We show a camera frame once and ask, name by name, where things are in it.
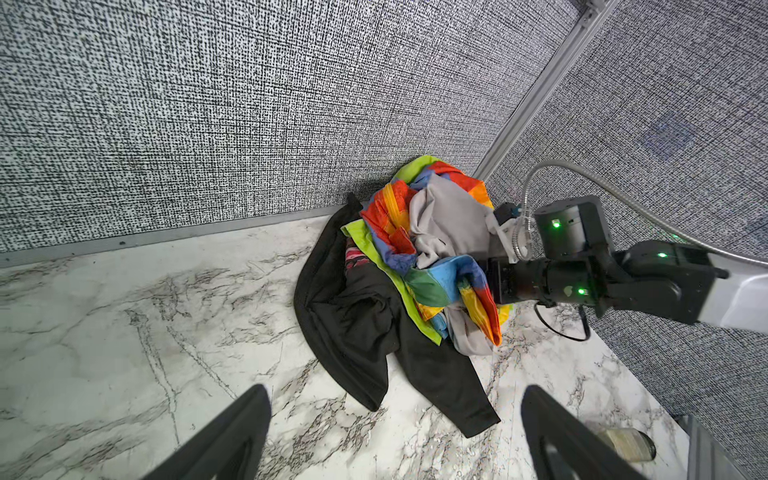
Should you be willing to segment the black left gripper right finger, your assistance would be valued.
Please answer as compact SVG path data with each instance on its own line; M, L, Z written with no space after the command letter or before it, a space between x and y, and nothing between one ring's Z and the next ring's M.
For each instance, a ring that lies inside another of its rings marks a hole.
M520 413L539 479L643 477L540 386L525 389Z

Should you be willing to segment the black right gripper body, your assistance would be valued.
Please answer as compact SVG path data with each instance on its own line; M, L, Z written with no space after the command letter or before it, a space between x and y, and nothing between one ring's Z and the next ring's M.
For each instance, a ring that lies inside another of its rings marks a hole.
M546 298L546 259L510 263L507 258L493 257L484 271L493 299L497 304Z

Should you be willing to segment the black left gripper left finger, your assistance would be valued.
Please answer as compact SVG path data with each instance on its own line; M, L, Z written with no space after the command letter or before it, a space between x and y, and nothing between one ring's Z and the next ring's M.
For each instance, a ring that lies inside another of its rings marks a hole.
M253 479L272 417L265 386L249 388L147 479Z

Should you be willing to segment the black cloth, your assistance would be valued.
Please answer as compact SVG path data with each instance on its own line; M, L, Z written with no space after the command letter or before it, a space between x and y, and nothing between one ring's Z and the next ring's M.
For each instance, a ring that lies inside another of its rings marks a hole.
M387 357L394 355L410 384L465 437L483 433L500 418L470 359L421 334L392 281L371 261L345 269L341 227L361 210L348 194L299 275L293 305L304 338L322 367L368 410L377 411L388 392Z

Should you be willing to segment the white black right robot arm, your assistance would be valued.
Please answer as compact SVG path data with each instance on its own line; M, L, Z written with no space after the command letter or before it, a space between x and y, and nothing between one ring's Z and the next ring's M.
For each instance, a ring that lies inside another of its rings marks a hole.
M636 311L693 325L764 333L767 269L682 243L647 240L617 251L602 204L589 195L534 212L544 255L482 264L499 304L573 304L596 316Z

